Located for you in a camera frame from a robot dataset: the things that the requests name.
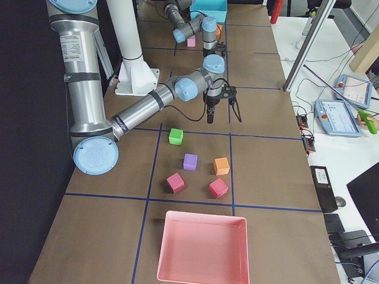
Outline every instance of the blue joint cap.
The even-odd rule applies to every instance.
[[[109,172],[117,163],[116,143],[103,136],[90,137],[79,143],[73,152],[73,161],[84,173],[101,175]]]
[[[185,102],[196,98],[199,93],[195,82],[188,78],[182,78],[175,84],[175,92]]]
[[[203,67],[207,71],[215,74],[221,74],[225,71],[225,61],[224,58],[217,54],[208,55],[204,58]]]
[[[217,21],[213,17],[205,17],[201,23],[201,28],[203,31],[207,31],[208,33],[213,33],[217,29]]]
[[[96,7],[97,0],[49,0],[58,9],[70,14],[85,14]]]
[[[185,36],[180,30],[175,29],[172,34],[174,35],[177,43],[183,43],[185,41]]]

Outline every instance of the bottle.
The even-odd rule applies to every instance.
[[[304,27],[303,32],[301,33],[303,36],[305,36],[305,37],[307,36],[307,34],[309,32],[309,29],[310,29],[310,26],[312,25],[313,19],[316,17],[316,14],[317,14],[317,9],[316,8],[313,8],[309,12],[309,18],[308,18],[307,24]]]

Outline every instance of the white desk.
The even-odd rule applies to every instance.
[[[306,18],[279,17],[277,23],[272,25],[278,52],[282,60],[285,58],[290,60],[296,59],[299,51],[296,44],[299,41],[304,40],[301,32],[306,24],[306,21]],[[348,50],[349,46],[342,34],[339,32],[334,21],[327,20],[315,39],[306,60],[330,59],[332,57],[339,56]],[[352,52],[350,51],[346,58],[344,54],[341,57],[329,61],[306,62],[306,65],[318,73],[322,78],[329,80],[329,83],[334,84],[339,76],[341,68],[345,65],[345,62],[352,59],[351,56]],[[344,60],[339,70],[332,76],[342,59]],[[282,61],[282,68],[285,77],[288,76],[291,67],[291,63]],[[352,72],[348,64],[342,73],[368,80],[365,74]],[[304,78],[308,78],[320,86],[324,84],[304,68],[300,71],[298,78],[294,82],[291,90],[291,99],[304,107],[307,112],[310,112],[310,105],[296,98],[297,89],[300,82]],[[314,86],[311,82],[305,80],[300,85],[298,96],[313,106],[315,100],[318,98],[335,98],[330,89],[325,89],[319,97],[321,90],[322,88]],[[369,110],[378,112],[379,102],[371,100]],[[346,231],[365,230],[368,234],[370,234],[350,197],[346,184],[379,162],[379,135],[372,135],[367,129],[362,130],[363,136],[360,138],[326,135],[318,120],[315,119],[313,125],[312,121],[313,114],[309,114],[309,127],[310,130],[314,132],[316,148],[316,152],[309,155],[309,165],[326,166],[335,196],[341,196],[346,200],[346,207],[335,212],[339,214]],[[339,264],[338,271],[341,283],[347,283],[346,274]]]

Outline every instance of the tablet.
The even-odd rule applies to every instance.
[[[358,79],[350,75],[342,74],[335,87],[346,99],[349,99],[359,108],[370,107],[372,83],[369,80]]]
[[[347,102],[318,99],[314,109],[327,134],[348,137],[362,136],[361,129]]]

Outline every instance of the pink tray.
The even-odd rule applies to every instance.
[[[249,284],[246,219],[168,211],[158,280]]]

